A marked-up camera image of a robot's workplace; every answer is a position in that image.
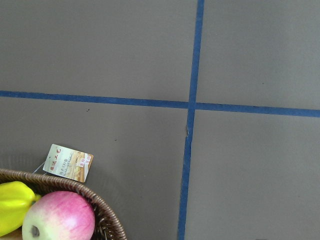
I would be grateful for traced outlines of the brown wicker basket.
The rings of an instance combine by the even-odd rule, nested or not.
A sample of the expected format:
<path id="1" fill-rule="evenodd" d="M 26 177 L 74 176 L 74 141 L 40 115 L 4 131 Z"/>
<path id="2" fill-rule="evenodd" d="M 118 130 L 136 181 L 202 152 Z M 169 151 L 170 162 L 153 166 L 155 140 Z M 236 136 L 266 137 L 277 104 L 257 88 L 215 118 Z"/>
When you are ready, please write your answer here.
<path id="1" fill-rule="evenodd" d="M 35 193 L 44 195 L 55 191 L 70 191 L 83 196 L 92 206 L 95 215 L 93 240 L 126 240 L 120 220 L 107 202 L 90 188 L 74 180 L 2 168 L 0 182 L 20 181 Z"/>

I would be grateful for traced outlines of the yellow green star fruit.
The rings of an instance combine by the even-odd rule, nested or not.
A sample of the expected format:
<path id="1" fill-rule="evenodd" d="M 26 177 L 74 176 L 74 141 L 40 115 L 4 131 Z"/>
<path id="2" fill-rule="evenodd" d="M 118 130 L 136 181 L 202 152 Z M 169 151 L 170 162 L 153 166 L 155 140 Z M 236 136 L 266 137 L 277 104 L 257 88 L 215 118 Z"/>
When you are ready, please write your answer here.
<path id="1" fill-rule="evenodd" d="M 21 181 L 0 185 L 0 235 L 5 236 L 23 225 L 24 218 L 41 195 Z"/>

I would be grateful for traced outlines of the paper basket tag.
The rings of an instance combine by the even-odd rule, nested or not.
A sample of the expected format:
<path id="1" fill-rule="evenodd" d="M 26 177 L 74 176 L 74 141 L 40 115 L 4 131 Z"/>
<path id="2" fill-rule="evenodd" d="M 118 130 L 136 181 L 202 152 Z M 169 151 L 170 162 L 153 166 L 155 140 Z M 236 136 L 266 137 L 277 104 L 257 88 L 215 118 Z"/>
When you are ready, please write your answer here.
<path id="1" fill-rule="evenodd" d="M 46 173 L 85 183 L 94 156 L 90 153 L 52 144 L 42 170 Z"/>

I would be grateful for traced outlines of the pink white apple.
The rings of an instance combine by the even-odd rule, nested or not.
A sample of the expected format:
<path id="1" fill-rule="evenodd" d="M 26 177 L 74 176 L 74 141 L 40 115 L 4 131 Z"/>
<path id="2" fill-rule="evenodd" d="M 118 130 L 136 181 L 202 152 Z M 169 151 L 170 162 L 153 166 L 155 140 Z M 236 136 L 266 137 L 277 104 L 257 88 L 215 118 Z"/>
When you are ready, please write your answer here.
<path id="1" fill-rule="evenodd" d="M 24 240 L 90 240 L 95 230 L 93 207 L 81 195 L 55 191 L 32 205 L 22 224 Z"/>

